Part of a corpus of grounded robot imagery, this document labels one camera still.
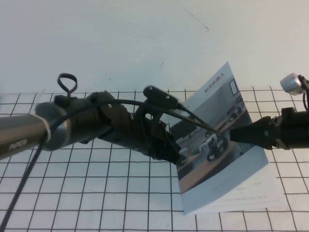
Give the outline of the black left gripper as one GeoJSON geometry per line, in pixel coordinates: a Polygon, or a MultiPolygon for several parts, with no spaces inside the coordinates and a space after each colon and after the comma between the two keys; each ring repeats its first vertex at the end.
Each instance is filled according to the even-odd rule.
{"type": "Polygon", "coordinates": [[[167,132],[160,116],[157,114],[149,119],[142,113],[131,115],[131,149],[156,160],[167,160],[176,166],[183,166],[187,157],[180,153],[181,147],[171,141],[171,134],[167,132]]]}

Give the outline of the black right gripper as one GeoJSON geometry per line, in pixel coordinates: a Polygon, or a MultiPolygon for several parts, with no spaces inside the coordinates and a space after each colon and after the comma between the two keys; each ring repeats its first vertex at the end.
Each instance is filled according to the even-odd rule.
{"type": "Polygon", "coordinates": [[[238,143],[257,145],[264,149],[281,148],[284,150],[296,149],[297,140],[293,119],[296,110],[293,107],[282,108],[281,115],[273,119],[270,116],[262,117],[256,122],[235,127],[230,130],[230,140],[238,143]],[[263,131],[271,123],[271,139],[251,131],[263,131]]]}

